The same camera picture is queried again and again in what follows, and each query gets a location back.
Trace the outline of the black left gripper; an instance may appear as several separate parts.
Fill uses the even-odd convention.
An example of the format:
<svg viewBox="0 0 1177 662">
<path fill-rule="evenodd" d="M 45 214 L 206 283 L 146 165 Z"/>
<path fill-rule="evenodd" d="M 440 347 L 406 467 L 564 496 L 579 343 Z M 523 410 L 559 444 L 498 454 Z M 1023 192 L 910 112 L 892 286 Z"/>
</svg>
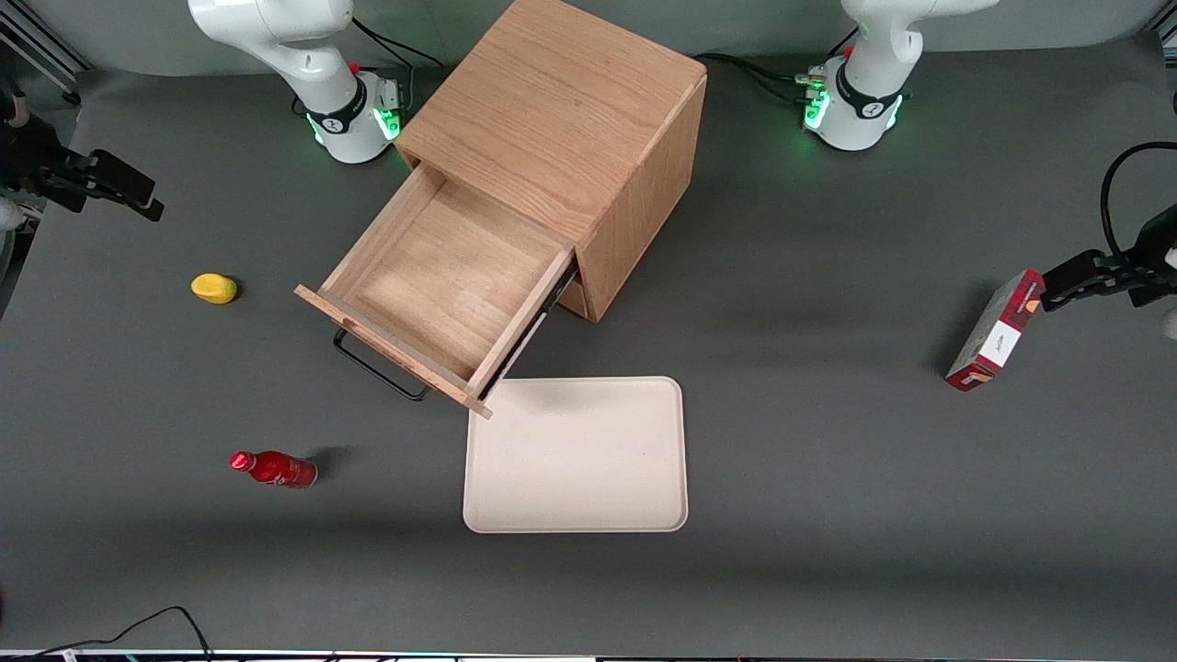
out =
<svg viewBox="0 0 1177 662">
<path fill-rule="evenodd" d="M 1173 298 L 1176 269 L 1176 207 L 1169 207 L 1144 221 L 1133 244 L 1121 251 L 1128 276 L 1119 264 L 1100 250 L 1086 250 L 1043 274 L 1042 306 L 1048 313 L 1072 302 L 1113 296 L 1129 291 L 1136 309 Z"/>
</svg>

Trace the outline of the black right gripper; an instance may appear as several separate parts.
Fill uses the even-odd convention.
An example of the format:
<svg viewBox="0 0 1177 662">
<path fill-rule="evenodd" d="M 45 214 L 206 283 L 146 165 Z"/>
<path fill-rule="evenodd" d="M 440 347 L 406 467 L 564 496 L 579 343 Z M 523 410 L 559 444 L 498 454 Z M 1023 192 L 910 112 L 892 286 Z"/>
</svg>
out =
<svg viewBox="0 0 1177 662">
<path fill-rule="evenodd" d="M 4 207 L 16 212 L 21 196 L 54 201 L 79 213 L 88 200 L 88 177 L 120 204 L 158 223 L 165 205 L 153 196 L 155 181 L 105 150 L 89 155 L 64 146 L 51 124 L 29 112 L 24 92 L 4 92 L 1 186 Z"/>
</svg>

